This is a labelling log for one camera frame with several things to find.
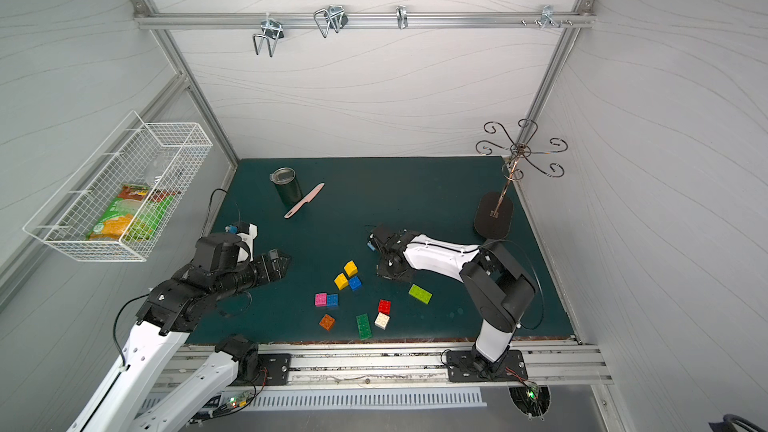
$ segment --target white wire basket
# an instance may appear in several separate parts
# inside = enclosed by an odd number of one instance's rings
[[[32,216],[24,231],[80,262],[143,262],[212,144],[196,122],[141,120],[132,112]],[[105,235],[104,215],[125,185],[143,197]]]

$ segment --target plastic knife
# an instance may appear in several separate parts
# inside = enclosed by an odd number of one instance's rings
[[[307,194],[306,196],[304,196],[304,198],[302,198],[301,200],[299,200],[299,203],[298,203],[298,204],[296,204],[295,206],[293,206],[293,207],[292,207],[292,209],[291,209],[291,210],[289,210],[289,211],[288,211],[288,213],[287,213],[287,214],[285,214],[283,217],[285,217],[285,218],[291,218],[291,217],[293,217],[293,214],[297,213],[297,212],[299,211],[299,209],[300,209],[300,208],[301,208],[301,207],[302,207],[304,204],[309,204],[310,202],[312,202],[312,199],[313,199],[313,198],[314,198],[314,197],[317,195],[317,193],[318,193],[318,192],[320,192],[320,190],[322,189],[322,187],[323,187],[324,185],[325,185],[325,183],[317,184],[317,186],[315,186],[315,187],[312,189],[312,192],[310,192],[309,194]]]

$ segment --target red lego brick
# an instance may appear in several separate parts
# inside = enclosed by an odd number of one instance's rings
[[[390,301],[379,301],[379,312],[389,315],[391,309],[392,303]]]

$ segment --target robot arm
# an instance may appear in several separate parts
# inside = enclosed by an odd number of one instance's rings
[[[280,280],[285,275],[290,257],[272,250],[254,258],[251,250],[256,227],[236,226],[249,233],[215,233],[200,238],[192,261],[152,289],[137,313],[137,323],[124,346],[125,364],[120,358],[115,361],[69,432],[128,430],[162,369],[202,317],[215,310],[219,300]],[[245,253],[243,261],[239,260],[242,252]],[[257,348],[252,350],[252,344],[246,343],[245,350],[242,345],[235,347],[234,343],[226,347],[220,345],[209,358],[209,368],[212,364],[219,373],[215,370],[185,381],[175,394],[165,399],[165,405],[161,404],[166,422],[160,420],[159,424],[153,424],[149,418],[150,422],[142,427],[176,430],[170,426],[188,420],[224,382],[227,385],[234,377],[250,380]],[[154,412],[153,417],[159,418],[157,408]]]
[[[503,361],[538,287],[500,242],[457,245],[379,226],[369,247],[381,254],[376,273],[384,278],[411,282],[415,270],[429,270],[463,283],[483,318],[473,347],[477,367],[494,370]]]

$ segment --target green lego brick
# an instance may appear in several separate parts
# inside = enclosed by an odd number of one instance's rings
[[[368,322],[368,314],[358,315],[356,319],[357,330],[360,332],[360,340],[364,341],[373,337],[373,333],[371,332],[371,323]]]
[[[429,299],[432,298],[432,294],[424,290],[423,288],[417,286],[416,284],[411,285],[411,290],[408,291],[408,294],[412,295],[413,297],[417,298],[421,302],[424,302],[425,304],[429,303]]]

